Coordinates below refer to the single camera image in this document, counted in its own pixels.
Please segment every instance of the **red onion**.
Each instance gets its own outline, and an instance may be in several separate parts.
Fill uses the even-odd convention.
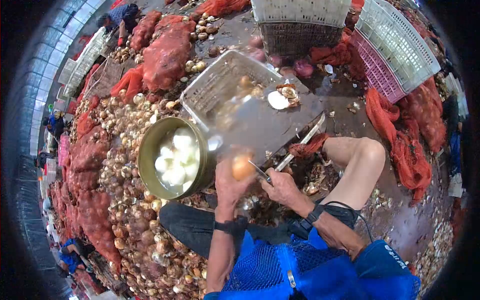
[[[253,52],[250,53],[250,57],[254,60],[258,60],[259,62],[265,62],[265,53],[261,49],[255,49]]]
[[[299,77],[310,78],[313,73],[313,67],[306,60],[296,60],[293,63],[293,69]]]
[[[297,76],[297,72],[292,67],[282,67],[280,69],[280,75],[285,76],[287,74],[293,74],[293,76]]]
[[[262,49],[264,47],[264,42],[262,41],[261,36],[252,36],[248,41],[250,47]]]
[[[282,58],[278,55],[272,55],[268,58],[268,62],[272,64],[275,68],[280,68],[282,66]]]

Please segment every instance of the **knee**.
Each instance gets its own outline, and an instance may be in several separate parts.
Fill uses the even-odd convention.
[[[368,137],[362,137],[360,139],[359,150],[362,159],[367,159],[382,167],[385,164],[385,148],[380,142]]]

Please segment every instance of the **blue shirt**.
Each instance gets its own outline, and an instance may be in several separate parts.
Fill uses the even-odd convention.
[[[67,247],[69,245],[74,244],[73,239],[68,239],[62,247]],[[70,274],[74,274],[77,266],[82,263],[82,259],[78,256],[77,252],[71,252],[69,254],[63,254],[61,251],[59,252],[59,258],[64,263],[68,265],[68,272]]]
[[[307,299],[415,299],[420,280],[385,241],[370,244],[354,262],[328,248],[316,230],[290,244],[253,241],[246,231],[240,256],[217,299],[288,299],[294,289]]]

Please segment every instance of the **knife blade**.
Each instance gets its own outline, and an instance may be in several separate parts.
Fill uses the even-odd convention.
[[[260,174],[260,176],[262,176],[268,183],[271,183],[271,179],[270,179],[270,176],[268,176],[265,172],[263,172],[259,167],[257,167],[256,164],[254,164],[253,162],[251,162],[250,160],[248,160],[249,163],[251,163],[254,167],[255,167],[255,170],[257,170],[257,173]]]

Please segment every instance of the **black wristband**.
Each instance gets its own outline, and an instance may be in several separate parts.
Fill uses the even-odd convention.
[[[308,214],[308,217],[305,218],[305,220],[313,226],[313,223],[318,220],[320,217],[320,214],[324,212],[324,206],[317,203],[315,204],[315,208]]]

